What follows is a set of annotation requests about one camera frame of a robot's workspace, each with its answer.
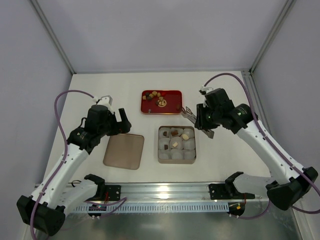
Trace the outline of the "metal tongs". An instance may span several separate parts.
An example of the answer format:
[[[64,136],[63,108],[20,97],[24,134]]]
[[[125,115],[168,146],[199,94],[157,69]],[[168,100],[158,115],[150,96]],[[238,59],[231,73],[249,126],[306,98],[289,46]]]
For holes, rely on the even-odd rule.
[[[196,123],[196,116],[194,115],[194,113],[190,110],[190,108],[186,107],[182,107],[181,108],[181,112],[180,114],[188,119],[191,123],[195,124]],[[213,139],[215,132],[211,129],[209,130],[201,130],[209,139]]]

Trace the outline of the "tan round chocolate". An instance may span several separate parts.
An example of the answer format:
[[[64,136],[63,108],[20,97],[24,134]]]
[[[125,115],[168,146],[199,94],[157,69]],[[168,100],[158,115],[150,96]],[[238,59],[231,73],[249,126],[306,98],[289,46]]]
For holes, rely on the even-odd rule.
[[[181,136],[182,136],[182,138],[183,138],[184,140],[188,140],[188,139],[189,139],[189,136],[188,136],[187,134],[182,134]]]

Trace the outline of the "brown cube chocolate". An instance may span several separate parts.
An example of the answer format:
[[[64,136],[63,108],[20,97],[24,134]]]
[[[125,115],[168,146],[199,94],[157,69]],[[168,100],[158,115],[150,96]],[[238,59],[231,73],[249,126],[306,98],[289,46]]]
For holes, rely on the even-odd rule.
[[[171,136],[171,137],[175,137],[175,136],[177,136],[178,134],[179,134],[179,132],[178,132],[177,129],[173,129],[173,130],[170,131],[170,136]]]

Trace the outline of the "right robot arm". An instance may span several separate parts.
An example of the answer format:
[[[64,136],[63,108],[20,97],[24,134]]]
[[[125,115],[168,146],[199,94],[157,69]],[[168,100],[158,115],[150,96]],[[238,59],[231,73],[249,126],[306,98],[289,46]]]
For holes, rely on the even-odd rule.
[[[303,167],[272,138],[250,106],[234,106],[223,88],[202,87],[204,103],[196,106],[195,128],[212,130],[221,126],[247,143],[267,166],[270,177],[236,172],[226,184],[239,193],[267,197],[286,211],[301,199],[318,177],[313,167]]]

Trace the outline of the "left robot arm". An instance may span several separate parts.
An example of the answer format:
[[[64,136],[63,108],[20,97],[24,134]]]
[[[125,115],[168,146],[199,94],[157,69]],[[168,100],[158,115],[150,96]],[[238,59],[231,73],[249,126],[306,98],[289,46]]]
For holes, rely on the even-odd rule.
[[[74,129],[65,143],[54,168],[43,182],[30,194],[21,195],[17,200],[17,209],[22,221],[34,230],[48,236],[58,233],[69,213],[89,199],[100,199],[106,192],[105,180],[94,174],[88,174],[79,185],[69,193],[63,194],[68,182],[98,146],[104,136],[126,134],[132,125],[125,109],[120,108],[121,120],[117,121],[114,112],[105,105],[92,105],[85,117],[84,126]]]

